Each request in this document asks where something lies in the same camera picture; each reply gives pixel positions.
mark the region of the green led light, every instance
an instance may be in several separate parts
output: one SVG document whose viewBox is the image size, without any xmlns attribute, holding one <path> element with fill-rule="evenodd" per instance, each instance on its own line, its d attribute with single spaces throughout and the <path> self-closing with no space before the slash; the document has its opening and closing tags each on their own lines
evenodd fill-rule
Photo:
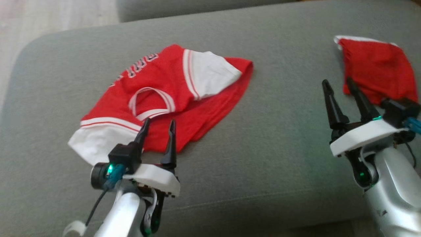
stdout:
<svg viewBox="0 0 421 237">
<path fill-rule="evenodd" d="M 111 173 L 112 169 L 114 169 L 114 166 L 111 164 L 111 165 L 108 166 L 107 173 Z"/>
</svg>

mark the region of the gray fabric surface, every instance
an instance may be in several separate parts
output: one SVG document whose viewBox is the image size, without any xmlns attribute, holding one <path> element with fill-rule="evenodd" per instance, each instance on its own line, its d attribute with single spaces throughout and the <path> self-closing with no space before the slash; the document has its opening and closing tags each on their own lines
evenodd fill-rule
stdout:
<svg viewBox="0 0 421 237">
<path fill-rule="evenodd" d="M 246 8 L 296 0 L 115 0 L 120 22 Z"/>
<path fill-rule="evenodd" d="M 58 236 L 72 220 L 86 220 L 100 192 L 67 141 L 121 71 L 173 43 L 250 59 L 255 70 L 234 110 L 179 155 L 181 196 L 166 200 L 158 236 L 262 234 L 363 215 L 351 168 L 328 145 L 323 79 L 351 120 L 359 117 L 341 93 L 333 36 L 395 42 L 421 78 L 420 22 L 421 8 L 409 1 L 315 1 L 35 40 L 16 62 L 0 122 L 0 235 Z M 419 156 L 421 148 L 413 149 Z M 100 204 L 90 234 L 113 199 L 108 194 Z"/>
</svg>

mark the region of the garment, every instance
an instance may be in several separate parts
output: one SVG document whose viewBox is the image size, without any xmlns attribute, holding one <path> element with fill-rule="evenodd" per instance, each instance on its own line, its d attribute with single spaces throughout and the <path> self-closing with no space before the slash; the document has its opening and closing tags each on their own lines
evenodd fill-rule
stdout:
<svg viewBox="0 0 421 237">
<path fill-rule="evenodd" d="M 132 141 L 151 118 L 145 151 L 164 152 L 171 119 L 177 151 L 199 140 L 247 89 L 251 61 L 171 45 L 126 69 L 85 115 L 69 145 L 87 162 L 108 162 L 118 143 Z"/>
<path fill-rule="evenodd" d="M 352 77 L 373 104 L 386 97 L 418 101 L 411 64 L 396 44 L 345 35 L 336 36 L 335 42 L 343 51 L 345 79 Z M 346 83 L 344 94 L 350 94 Z"/>
</svg>

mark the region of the light wood floor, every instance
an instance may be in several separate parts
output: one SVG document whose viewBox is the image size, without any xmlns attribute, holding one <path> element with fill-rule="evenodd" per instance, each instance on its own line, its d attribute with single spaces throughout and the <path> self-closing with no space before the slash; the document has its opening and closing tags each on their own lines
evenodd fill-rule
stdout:
<svg viewBox="0 0 421 237">
<path fill-rule="evenodd" d="M 0 111 L 12 67 L 27 43 L 59 31 L 110 24 L 118 24 L 115 0 L 0 0 Z M 275 236 L 374 237 L 376 232 L 365 218 Z"/>
</svg>

